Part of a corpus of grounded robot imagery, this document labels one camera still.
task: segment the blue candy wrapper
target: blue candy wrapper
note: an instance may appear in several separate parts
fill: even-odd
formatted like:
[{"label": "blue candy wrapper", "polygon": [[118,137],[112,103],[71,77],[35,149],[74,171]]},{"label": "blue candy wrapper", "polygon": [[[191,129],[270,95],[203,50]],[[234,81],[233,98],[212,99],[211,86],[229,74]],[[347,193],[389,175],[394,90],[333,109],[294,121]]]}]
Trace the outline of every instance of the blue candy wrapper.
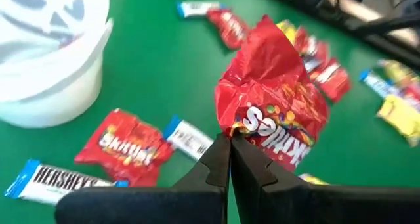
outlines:
[{"label": "blue candy wrapper", "polygon": [[5,196],[55,205],[64,195],[74,190],[111,186],[128,187],[128,182],[112,183],[29,159],[16,180],[5,191]]}]

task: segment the hershey's logo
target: hershey's logo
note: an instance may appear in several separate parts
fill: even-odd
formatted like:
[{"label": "hershey's logo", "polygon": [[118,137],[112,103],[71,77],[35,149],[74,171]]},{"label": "hershey's logo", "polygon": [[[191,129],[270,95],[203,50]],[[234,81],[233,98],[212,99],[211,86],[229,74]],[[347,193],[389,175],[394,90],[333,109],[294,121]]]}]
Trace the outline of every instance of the hershey's logo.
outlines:
[{"label": "hershey's logo", "polygon": [[263,137],[268,136],[261,146],[272,148],[276,154],[282,151],[292,157],[290,163],[295,166],[310,152],[308,145],[290,135],[283,127],[277,126],[273,119],[263,118],[263,112],[255,106],[248,109],[247,117],[242,123],[249,131],[257,131]]},{"label": "hershey's logo", "polygon": [[104,134],[99,140],[99,146],[127,155],[132,159],[149,165],[154,156],[154,150],[141,149],[142,147],[126,140],[121,140],[113,133]]},{"label": "hershey's logo", "polygon": [[33,182],[65,190],[76,190],[84,187],[93,187],[98,182],[98,179],[49,166],[41,166],[35,174]]}]

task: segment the white bucket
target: white bucket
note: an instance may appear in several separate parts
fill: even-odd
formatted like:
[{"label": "white bucket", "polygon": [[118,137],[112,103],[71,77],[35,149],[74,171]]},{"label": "white bucket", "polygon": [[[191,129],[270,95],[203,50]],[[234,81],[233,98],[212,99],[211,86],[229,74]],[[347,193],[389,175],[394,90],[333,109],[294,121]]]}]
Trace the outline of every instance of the white bucket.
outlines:
[{"label": "white bucket", "polygon": [[[33,22],[39,18],[28,19],[28,15],[35,16],[28,8],[11,8],[11,3],[5,1],[0,0],[0,14],[6,16],[6,11],[9,17],[17,19],[13,24],[33,34],[32,39],[51,42],[45,47],[52,50],[35,58],[29,54],[26,60],[12,58],[0,65],[0,120],[20,127],[51,127],[82,114],[96,100],[102,85],[102,51],[113,27],[112,20],[105,24],[109,0],[84,0],[85,17],[90,16],[93,21],[67,21],[65,28],[52,25],[48,31],[45,22]],[[28,23],[39,26],[27,27]],[[69,31],[79,37],[54,50],[62,35],[69,36]],[[36,51],[46,50],[40,43]],[[28,56],[27,52],[18,55]]]},{"label": "white bucket", "polygon": [[102,26],[109,8],[110,0],[0,0],[0,14],[8,21],[57,40]]},{"label": "white bucket", "polygon": [[[51,127],[86,111],[102,85],[102,51],[112,26],[109,20],[102,31],[86,33],[45,58],[24,61],[11,71],[0,68],[0,88],[7,89],[0,91],[0,120]],[[31,68],[31,62],[39,67]]]}]

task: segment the green table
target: green table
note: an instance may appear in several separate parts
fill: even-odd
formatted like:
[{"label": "green table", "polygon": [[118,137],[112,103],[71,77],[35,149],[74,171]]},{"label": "green table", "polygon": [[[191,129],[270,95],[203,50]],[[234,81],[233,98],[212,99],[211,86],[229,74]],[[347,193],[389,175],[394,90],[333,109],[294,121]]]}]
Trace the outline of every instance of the green table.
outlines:
[{"label": "green table", "polygon": [[[163,129],[178,114],[215,137],[213,89],[235,52],[222,44],[204,18],[181,20],[176,0],[111,0],[114,32],[105,50],[104,85],[98,100],[84,115],[50,129],[20,129],[0,124],[0,190],[5,190],[28,158],[90,175],[106,177],[98,166],[73,163],[107,113],[123,108]],[[352,91],[332,106],[331,119],[315,149],[297,173],[346,185],[420,184],[420,150],[375,117],[381,99],[358,82],[360,71],[384,57],[356,39],[325,26],[278,0],[216,0],[228,4],[251,26],[268,14],[305,25],[331,43],[331,54],[348,69]],[[194,165],[181,152],[162,167],[158,185],[170,187]],[[35,202],[0,197],[1,223],[54,223],[54,208]],[[233,190],[229,223],[239,223]]]}]

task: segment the fun size candy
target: fun size candy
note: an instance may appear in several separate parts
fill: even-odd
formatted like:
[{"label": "fun size candy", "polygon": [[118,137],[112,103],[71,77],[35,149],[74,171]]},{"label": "fun size candy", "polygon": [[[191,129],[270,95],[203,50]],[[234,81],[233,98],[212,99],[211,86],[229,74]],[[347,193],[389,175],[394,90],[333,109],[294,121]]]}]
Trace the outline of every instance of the fun size candy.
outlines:
[{"label": "fun size candy", "polygon": [[384,68],[385,74],[401,89],[412,83],[420,83],[420,77],[413,70],[395,60],[380,60],[378,65]]},{"label": "fun size candy", "polygon": [[238,129],[289,171],[310,152],[329,118],[298,52],[267,16],[219,80],[215,100],[227,135]]},{"label": "fun size candy", "polygon": [[311,55],[303,56],[302,60],[304,62],[304,68],[306,69],[306,72],[308,73],[311,73],[312,71],[314,71],[322,63],[320,60],[316,59],[315,56],[311,56]]},{"label": "fun size candy", "polygon": [[295,40],[293,42],[293,45],[301,55],[307,55],[307,49],[309,44],[308,38],[309,35],[307,30],[303,26],[299,26],[295,34]]},{"label": "fun size candy", "polygon": [[403,135],[411,147],[419,144],[420,113],[404,99],[396,95],[386,96],[377,116],[384,119]]},{"label": "fun size candy", "polygon": [[347,71],[335,58],[332,58],[323,70],[315,69],[310,78],[333,102],[340,101],[352,87]]},{"label": "fun size candy", "polygon": [[216,1],[183,1],[177,3],[179,16],[188,18],[191,16],[205,16],[211,9],[223,9],[225,5]]},{"label": "fun size candy", "polygon": [[66,194],[85,187],[126,187],[125,181],[112,183],[75,171],[28,160],[5,196],[55,205]]},{"label": "fun size candy", "polygon": [[277,24],[277,27],[283,31],[291,44],[294,44],[296,38],[295,26],[289,20],[283,20]]},{"label": "fun size candy", "polygon": [[375,74],[375,72],[373,72],[372,70],[364,70],[360,74],[359,80],[364,82],[371,89],[373,89],[382,98],[385,98],[389,94],[401,96],[401,90],[394,86],[391,86],[380,76]]},{"label": "fun size candy", "polygon": [[115,109],[74,161],[100,164],[114,180],[128,180],[130,187],[151,187],[156,185],[160,165],[172,153],[157,129]]},{"label": "fun size candy", "polygon": [[226,46],[239,49],[248,33],[248,25],[228,9],[211,9],[207,12],[208,19],[216,25]]},{"label": "fun size candy", "polygon": [[177,115],[172,117],[163,137],[195,160],[199,160],[213,144],[213,140],[206,134]]}]

